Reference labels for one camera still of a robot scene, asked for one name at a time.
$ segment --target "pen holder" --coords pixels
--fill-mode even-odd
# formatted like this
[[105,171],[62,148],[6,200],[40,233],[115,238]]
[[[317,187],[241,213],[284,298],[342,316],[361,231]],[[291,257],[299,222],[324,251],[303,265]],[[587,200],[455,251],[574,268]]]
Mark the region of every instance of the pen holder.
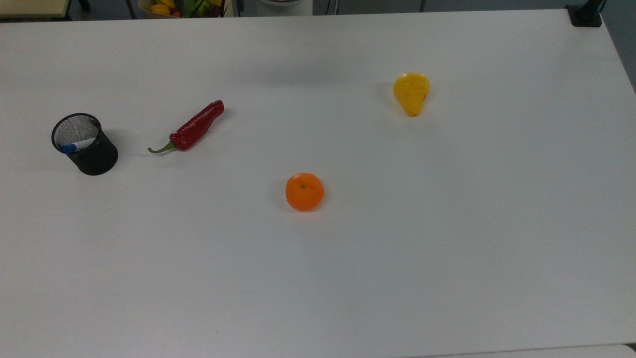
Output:
[[104,174],[117,162],[117,148],[97,118],[86,113],[64,117],[53,128],[51,142],[86,175]]

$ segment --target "fruit basket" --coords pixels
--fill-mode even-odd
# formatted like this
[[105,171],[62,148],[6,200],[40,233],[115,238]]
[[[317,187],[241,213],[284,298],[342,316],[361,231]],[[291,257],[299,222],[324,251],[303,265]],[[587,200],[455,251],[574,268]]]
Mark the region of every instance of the fruit basket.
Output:
[[[190,11],[184,11],[183,17],[190,17],[190,12],[193,10],[193,5],[196,5],[196,13],[192,17],[232,17],[232,0],[225,0],[221,2],[221,0],[181,0],[181,5],[183,3],[190,2],[190,6],[186,4],[186,10],[190,9]],[[157,13],[152,11],[152,7],[157,4],[163,4],[165,1],[162,0],[138,0],[137,5],[141,12],[144,15],[144,18],[179,18],[179,16],[168,15],[167,13]],[[221,5],[224,6],[223,16],[221,16]]]

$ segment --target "white table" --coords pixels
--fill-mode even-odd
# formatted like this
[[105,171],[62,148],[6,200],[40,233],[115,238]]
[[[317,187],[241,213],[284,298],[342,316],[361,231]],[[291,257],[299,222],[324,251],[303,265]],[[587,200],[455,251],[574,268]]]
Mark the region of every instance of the white table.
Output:
[[[636,341],[636,96],[565,10],[0,24],[0,354]],[[392,97],[432,83],[419,118]],[[154,156],[207,103],[189,152]],[[95,115],[116,166],[50,131]],[[284,200],[318,175],[313,213]]]

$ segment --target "tangerine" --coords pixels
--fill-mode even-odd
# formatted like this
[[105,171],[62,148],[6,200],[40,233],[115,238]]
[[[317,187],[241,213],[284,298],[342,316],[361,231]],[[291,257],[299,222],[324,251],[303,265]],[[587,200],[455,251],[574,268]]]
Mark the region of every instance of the tangerine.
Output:
[[285,186],[285,197],[289,205],[298,211],[313,210],[324,196],[320,179],[312,173],[294,174]]

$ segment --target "pear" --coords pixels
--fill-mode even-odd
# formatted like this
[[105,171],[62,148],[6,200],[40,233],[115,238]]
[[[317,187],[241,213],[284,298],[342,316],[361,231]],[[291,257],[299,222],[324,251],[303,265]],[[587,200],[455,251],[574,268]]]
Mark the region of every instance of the pear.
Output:
[[393,94],[411,117],[420,114],[430,90],[429,79],[421,73],[403,73],[393,84]]

